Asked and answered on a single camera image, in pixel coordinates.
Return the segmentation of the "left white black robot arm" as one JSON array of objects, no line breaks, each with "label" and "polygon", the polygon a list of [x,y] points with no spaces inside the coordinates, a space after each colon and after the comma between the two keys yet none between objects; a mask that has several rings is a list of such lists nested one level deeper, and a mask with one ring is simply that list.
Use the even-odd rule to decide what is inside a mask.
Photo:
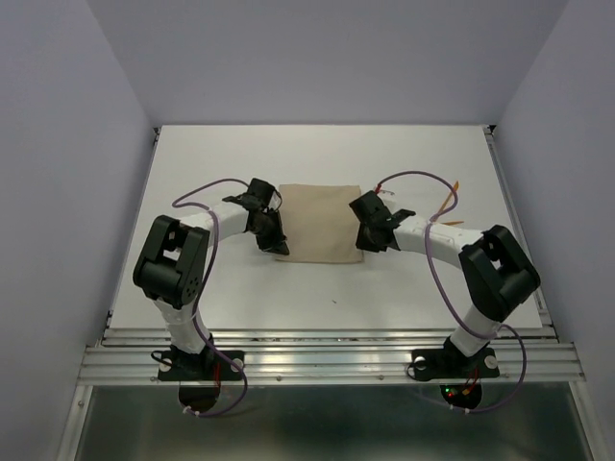
[{"label": "left white black robot arm", "polygon": [[181,219],[158,216],[137,258],[133,283],[159,310],[171,344],[154,351],[161,381],[240,381],[244,353],[221,352],[199,312],[199,302],[212,273],[220,243],[252,234],[258,248],[271,255],[288,255],[280,207],[280,191],[269,182],[252,179],[245,191],[215,206],[195,201],[191,192],[174,208],[194,207]]}]

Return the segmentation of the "beige cloth napkin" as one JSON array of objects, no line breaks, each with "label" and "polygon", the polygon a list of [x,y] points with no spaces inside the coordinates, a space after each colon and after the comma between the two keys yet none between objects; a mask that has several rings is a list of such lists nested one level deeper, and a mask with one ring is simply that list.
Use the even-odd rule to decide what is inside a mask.
[{"label": "beige cloth napkin", "polygon": [[361,195],[357,185],[283,184],[280,215],[288,255],[278,261],[318,264],[357,264],[363,251],[356,247],[359,221],[349,203]]}]

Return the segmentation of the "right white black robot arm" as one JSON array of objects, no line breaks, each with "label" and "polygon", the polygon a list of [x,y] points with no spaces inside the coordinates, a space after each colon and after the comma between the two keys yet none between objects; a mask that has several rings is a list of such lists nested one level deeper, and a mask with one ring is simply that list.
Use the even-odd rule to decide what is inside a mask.
[{"label": "right white black robot arm", "polygon": [[467,313],[453,315],[457,327],[440,348],[413,351],[410,376],[418,381],[462,378],[472,372],[498,376],[495,353],[488,345],[541,283],[513,233],[500,225],[489,230],[450,227],[403,208],[391,212],[374,191],[349,207],[359,221],[358,249],[422,254],[430,267],[445,262],[464,276],[471,300]]}]

